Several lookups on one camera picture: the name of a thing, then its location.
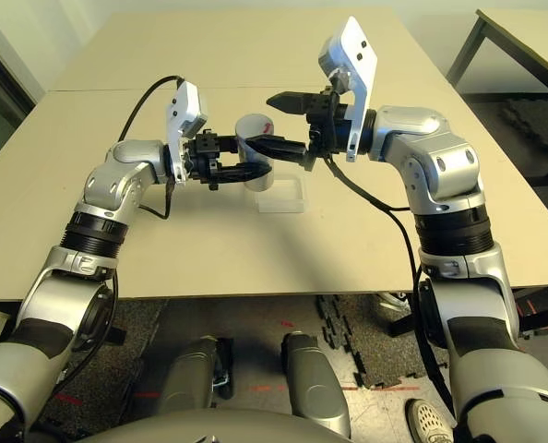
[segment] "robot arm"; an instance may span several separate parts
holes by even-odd
[[[349,63],[352,53],[360,54],[359,45],[369,46],[354,27],[360,28],[350,19],[341,37],[322,51],[345,53],[333,58],[340,64],[335,71],[322,65],[332,87],[319,94],[283,92],[268,100],[285,113],[306,114],[309,146],[272,136],[247,143],[309,171],[316,158],[344,151],[349,162],[357,152],[392,164],[405,185],[422,268],[430,276],[419,285],[425,335],[448,348],[450,356],[459,438],[548,441],[548,370],[516,344],[518,315],[502,249],[492,238],[477,154],[436,111],[383,106],[363,113],[370,90],[338,86],[363,72]],[[353,90],[354,106],[335,100],[346,90]],[[361,128],[357,138],[354,123]]]
[[[38,418],[74,351],[101,342],[112,320],[117,256],[139,203],[151,185],[183,185],[187,178],[220,183],[258,178],[270,167],[222,166],[221,152],[237,152],[233,137],[210,131],[195,85],[178,81],[167,108],[169,145],[123,140],[89,175],[60,245],[54,246],[18,313],[16,329],[0,343],[0,430],[21,434]]]

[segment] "white shoe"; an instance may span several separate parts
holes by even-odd
[[[405,416],[415,443],[453,443],[452,429],[426,400],[409,399]]]

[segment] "wire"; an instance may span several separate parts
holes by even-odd
[[[184,80],[180,76],[167,76],[164,78],[160,78],[155,83],[153,83],[151,86],[149,86],[149,89],[145,91],[145,93],[141,96],[140,99],[138,99],[137,104],[133,108],[133,111],[128,116],[128,120],[126,120],[125,127],[123,127],[123,131],[120,133],[120,137],[118,137],[118,141],[123,141],[126,137],[126,133],[128,132],[128,129],[130,129],[130,126],[133,124],[133,121],[135,120],[135,117],[138,114],[138,111],[141,109],[143,104],[147,101],[151,93],[153,93],[154,90],[156,90],[159,86],[161,86],[164,83],[167,83],[168,81],[182,81]]]
[[[62,381],[57,383],[54,386],[53,392],[51,393],[51,398],[54,397],[56,394],[61,392],[73,379],[79,374],[85,366],[88,365],[88,363],[91,361],[93,356],[96,354],[96,352],[101,348],[101,346],[106,341],[106,337],[108,336],[108,332],[110,332],[110,329],[112,327],[112,323],[114,321],[114,316],[116,315],[116,306],[118,305],[118,271],[114,270],[114,275],[112,276],[112,289],[113,289],[113,299],[112,299],[112,307],[110,310],[110,316],[108,317],[108,322],[106,323],[106,328],[104,329],[103,334],[101,335],[100,339],[96,341],[96,344],[91,348],[88,355],[81,360],[77,366],[67,375]]]
[[[172,209],[172,193],[173,189],[175,188],[175,180],[173,177],[169,177],[167,179],[167,182],[165,184],[165,213],[161,214],[160,212],[156,211],[154,208],[150,208],[146,205],[138,205],[142,210],[146,210],[147,212],[150,212],[151,214],[155,215],[156,217],[159,217],[162,220],[167,220],[170,218],[170,210]]]
[[[422,277],[422,267],[419,267],[415,273],[413,279],[413,291],[411,297],[408,298],[410,303],[411,316],[413,317],[413,332],[415,333],[415,339],[418,342],[420,348],[420,356],[422,357],[423,367],[428,374],[428,378],[432,380],[436,391],[440,395],[440,398],[447,406],[448,410],[455,416],[454,407],[452,405],[452,395],[447,388],[447,384],[442,377],[438,362],[435,359],[434,352],[428,340],[425,338],[425,332],[423,331],[422,312],[420,308],[420,278]]]
[[[138,111],[141,109],[143,104],[147,101],[147,99],[153,93],[154,90],[156,90],[159,86],[169,81],[177,81],[179,84],[183,80],[184,79],[181,78],[180,76],[167,76],[164,78],[160,78],[151,86],[149,86],[149,88],[145,91],[145,93],[141,96],[141,98],[138,99],[138,102],[133,108],[133,111],[128,116],[128,119],[126,120],[126,123],[125,123],[125,127],[123,127],[123,130],[120,133],[120,136],[118,137],[118,141],[123,141],[125,139],[126,134],[128,133],[128,129],[130,129],[130,126],[133,124],[133,121],[135,120],[135,117],[137,116]],[[151,214],[153,214],[156,217],[159,217],[162,220],[167,220],[170,217],[170,210],[172,208],[172,193],[174,188],[175,188],[175,181],[173,180],[173,177],[169,177],[167,183],[165,184],[165,213],[161,214],[154,208],[150,208],[149,206],[146,206],[146,205],[139,205],[139,207],[142,210],[150,212]]]
[[[338,99],[339,95],[335,91],[335,84],[332,82],[332,91],[330,92],[330,98],[329,98],[330,102],[329,102],[329,110],[328,110],[328,125],[329,127],[331,127],[331,130],[333,132],[333,137],[332,137],[333,146],[329,147],[329,152],[332,152],[337,146],[337,139],[336,139],[336,134],[334,130],[334,119],[333,119],[333,114],[334,114],[333,110],[335,106],[333,106],[332,96],[334,94],[336,96],[336,99]],[[413,248],[411,247],[410,238],[407,234],[407,231],[405,230],[405,227],[403,226],[403,223],[401,223],[401,221],[395,216],[395,214],[393,214],[393,212],[409,210],[409,208],[393,208],[389,206],[388,204],[384,203],[383,201],[379,200],[378,198],[373,197],[371,194],[369,194],[364,189],[356,185],[352,180],[350,180],[346,176],[346,174],[333,161],[331,154],[329,154],[323,160],[325,164],[328,166],[331,173],[334,174],[336,178],[338,178],[344,185],[346,185],[353,192],[355,192],[360,197],[368,201],[375,208],[384,212],[395,224],[397,224],[399,230],[401,231],[401,235],[403,236],[403,241],[405,242],[405,247],[407,248],[407,254],[410,261],[411,278],[413,279],[412,294],[410,297],[408,297],[408,302],[411,310],[411,318],[413,319],[413,331],[415,334],[415,340],[418,343],[420,356],[422,357],[423,367],[425,368],[426,373],[428,374],[428,377],[432,380],[432,383],[434,384],[436,391],[440,395],[440,398],[442,399],[442,401],[444,402],[444,404],[446,405],[450,413],[452,413],[452,415],[454,416],[452,396],[450,394],[450,391],[448,390],[448,387],[444,378],[442,377],[442,373],[440,372],[440,368],[438,367],[438,362],[436,361],[434,352],[432,351],[432,347],[430,346],[430,343],[426,339],[425,332],[423,330],[423,319],[422,319],[422,313],[420,309],[420,295],[419,295],[420,294],[419,284],[420,284],[420,278],[422,276],[422,268],[419,267],[416,270],[415,258],[413,255]]]

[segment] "beige table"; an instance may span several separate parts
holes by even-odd
[[[504,248],[512,284],[548,284],[546,208],[395,17],[385,9],[357,12],[369,28],[385,33],[370,38],[379,57],[372,106],[428,106],[444,113],[453,129],[479,153],[494,236]],[[326,14],[340,22],[346,13],[331,10]],[[304,37],[310,39],[309,35],[305,30]],[[286,41],[280,37],[268,44],[277,47]],[[235,48],[230,51],[233,57]],[[305,55],[314,65],[316,52]],[[199,58],[196,63],[204,62]],[[236,66],[241,73],[240,65]],[[166,73],[149,75],[149,81]],[[279,88],[198,86],[208,100],[207,126],[219,133],[231,134],[240,116],[261,112],[273,118],[277,133],[306,140],[302,117],[279,113],[264,104]],[[299,84],[285,86],[317,90]],[[50,246],[59,242],[86,176],[102,162],[142,91],[49,92],[2,149],[0,300],[19,299],[29,289]],[[164,138],[164,106],[171,93],[159,90],[149,99],[132,126],[132,138]],[[389,165],[366,158],[355,164],[339,162],[347,175],[378,197],[397,206],[406,203],[399,176]],[[206,186],[191,183],[177,190],[168,221],[141,212],[131,226],[119,256],[121,296],[410,289],[402,239],[385,215],[345,188],[321,163],[312,173],[281,162],[275,169],[303,178],[309,205],[305,213],[258,214],[253,195],[242,185],[209,192]],[[161,207],[161,200],[160,187],[148,192],[147,203]],[[417,247],[412,216],[402,213],[399,217]]]

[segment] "floor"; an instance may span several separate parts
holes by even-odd
[[[351,355],[331,349],[323,338],[313,296],[170,300],[158,321],[155,337],[143,354],[145,368],[133,388],[126,421],[153,414],[172,358],[191,340],[208,333],[234,340],[235,396],[227,401],[214,398],[215,407],[291,413],[280,342],[292,330],[317,336],[344,390],[352,441],[410,443],[403,411],[405,401],[412,397],[427,399],[447,414],[427,377],[403,377],[388,389],[358,388]]]
[[[468,105],[523,176],[542,176],[548,173],[548,154],[501,117],[503,103]],[[534,191],[548,209],[548,186],[537,187]],[[521,216],[521,208],[518,208],[518,216]]]

